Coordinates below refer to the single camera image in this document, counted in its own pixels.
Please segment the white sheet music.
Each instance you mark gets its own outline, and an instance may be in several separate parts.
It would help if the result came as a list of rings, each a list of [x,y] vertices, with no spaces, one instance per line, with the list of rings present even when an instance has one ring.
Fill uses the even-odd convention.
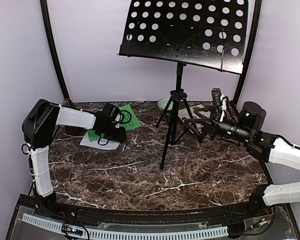
[[[90,141],[89,134],[88,132],[83,136],[80,144],[80,146],[84,147],[90,147],[94,149],[99,149],[99,150],[106,150],[106,151],[111,151],[111,150],[116,150],[120,142],[119,141],[113,141],[113,140],[106,140],[106,139],[101,139],[101,140],[94,140]]]

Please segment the black music stand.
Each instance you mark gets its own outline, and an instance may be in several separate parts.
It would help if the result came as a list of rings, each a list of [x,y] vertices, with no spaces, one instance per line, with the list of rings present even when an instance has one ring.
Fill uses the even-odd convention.
[[[241,74],[247,35],[246,0],[133,0],[119,55],[176,62],[176,87],[165,143],[174,145],[186,65]]]

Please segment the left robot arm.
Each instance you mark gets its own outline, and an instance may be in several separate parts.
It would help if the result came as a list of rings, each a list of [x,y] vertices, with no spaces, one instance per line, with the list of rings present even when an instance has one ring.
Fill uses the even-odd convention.
[[[55,194],[49,167],[49,147],[58,126],[92,130],[109,141],[123,142],[127,139],[123,127],[123,111],[106,103],[97,112],[76,109],[40,99],[22,123],[25,143],[23,154],[29,156],[29,171],[36,193],[47,198]]]

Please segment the green sheet music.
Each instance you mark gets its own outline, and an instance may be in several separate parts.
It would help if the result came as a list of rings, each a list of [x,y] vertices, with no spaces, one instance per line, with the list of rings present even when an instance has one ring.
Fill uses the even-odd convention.
[[[126,134],[127,131],[137,129],[142,126],[129,104],[117,107],[111,103],[106,103],[102,110],[95,112],[94,115],[96,116],[96,120],[109,120],[113,121],[117,128],[124,127]],[[87,130],[87,133],[90,141],[100,141],[101,139],[111,141],[104,135],[95,134],[95,124],[93,124],[92,129]]]

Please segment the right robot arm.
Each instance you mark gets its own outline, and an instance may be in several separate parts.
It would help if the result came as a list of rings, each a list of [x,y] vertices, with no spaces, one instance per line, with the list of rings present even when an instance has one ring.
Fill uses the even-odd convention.
[[[211,140],[219,135],[243,144],[245,150],[263,163],[288,166],[300,171],[300,146],[285,137],[261,131],[266,111],[255,102],[246,101],[238,121],[221,117],[221,104],[195,109],[197,118],[189,118],[185,125],[197,135],[199,142],[206,136]],[[256,217],[265,206],[300,203],[300,181],[288,184],[258,185],[245,205],[245,213]]]

